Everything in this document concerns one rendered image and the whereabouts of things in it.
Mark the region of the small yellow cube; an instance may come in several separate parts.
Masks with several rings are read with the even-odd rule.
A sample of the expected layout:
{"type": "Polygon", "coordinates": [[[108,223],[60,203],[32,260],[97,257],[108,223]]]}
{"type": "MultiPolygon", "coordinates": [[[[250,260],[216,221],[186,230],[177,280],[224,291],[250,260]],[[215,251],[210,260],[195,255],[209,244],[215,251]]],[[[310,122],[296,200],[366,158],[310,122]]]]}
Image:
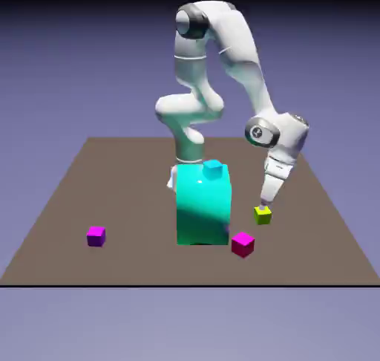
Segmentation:
{"type": "Polygon", "coordinates": [[[254,208],[254,219],[257,225],[269,224],[272,219],[272,211],[268,206],[256,206],[254,208]]]}

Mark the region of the small cyan cube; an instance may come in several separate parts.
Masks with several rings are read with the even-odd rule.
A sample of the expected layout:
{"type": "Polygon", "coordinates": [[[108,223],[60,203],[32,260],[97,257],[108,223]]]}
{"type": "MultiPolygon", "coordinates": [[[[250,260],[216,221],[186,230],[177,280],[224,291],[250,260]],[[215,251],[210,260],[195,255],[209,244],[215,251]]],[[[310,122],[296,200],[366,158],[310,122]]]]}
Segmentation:
{"type": "Polygon", "coordinates": [[[209,180],[221,178],[223,175],[223,164],[219,160],[206,160],[203,162],[203,174],[209,180]]]}

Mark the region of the small purple cube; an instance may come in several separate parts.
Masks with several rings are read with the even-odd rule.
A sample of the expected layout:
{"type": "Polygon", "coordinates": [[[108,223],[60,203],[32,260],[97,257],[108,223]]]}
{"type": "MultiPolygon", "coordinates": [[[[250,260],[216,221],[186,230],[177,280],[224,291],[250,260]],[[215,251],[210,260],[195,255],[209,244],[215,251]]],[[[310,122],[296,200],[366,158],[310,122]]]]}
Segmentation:
{"type": "Polygon", "coordinates": [[[89,247],[102,247],[106,239],[105,228],[100,226],[89,227],[86,238],[89,247]]]}

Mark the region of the small pink cube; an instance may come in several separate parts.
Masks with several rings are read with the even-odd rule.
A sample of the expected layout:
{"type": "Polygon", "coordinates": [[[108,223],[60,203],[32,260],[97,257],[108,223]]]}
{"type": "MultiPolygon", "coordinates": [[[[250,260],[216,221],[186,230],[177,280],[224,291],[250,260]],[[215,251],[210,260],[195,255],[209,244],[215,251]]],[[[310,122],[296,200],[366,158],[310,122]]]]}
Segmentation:
{"type": "Polygon", "coordinates": [[[239,232],[232,237],[231,250],[241,258],[249,256],[255,248],[255,238],[248,233],[239,232]]]}

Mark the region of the large cyan box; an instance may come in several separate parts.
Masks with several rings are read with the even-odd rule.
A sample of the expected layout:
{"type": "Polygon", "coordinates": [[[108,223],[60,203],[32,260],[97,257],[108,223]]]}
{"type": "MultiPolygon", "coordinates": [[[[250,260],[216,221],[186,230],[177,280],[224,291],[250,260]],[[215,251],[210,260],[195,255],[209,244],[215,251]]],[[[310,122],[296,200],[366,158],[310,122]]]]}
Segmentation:
{"type": "Polygon", "coordinates": [[[179,245],[227,245],[232,206],[229,168],[209,180],[203,163],[177,166],[176,208],[179,245]]]}

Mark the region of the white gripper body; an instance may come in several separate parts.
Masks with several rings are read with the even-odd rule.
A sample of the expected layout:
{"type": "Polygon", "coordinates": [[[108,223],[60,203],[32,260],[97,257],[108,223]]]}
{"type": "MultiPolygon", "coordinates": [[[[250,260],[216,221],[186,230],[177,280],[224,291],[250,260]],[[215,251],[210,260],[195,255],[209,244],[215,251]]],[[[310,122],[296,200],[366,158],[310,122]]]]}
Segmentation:
{"type": "Polygon", "coordinates": [[[265,174],[261,189],[261,204],[272,204],[283,184],[284,180],[265,174]]]}

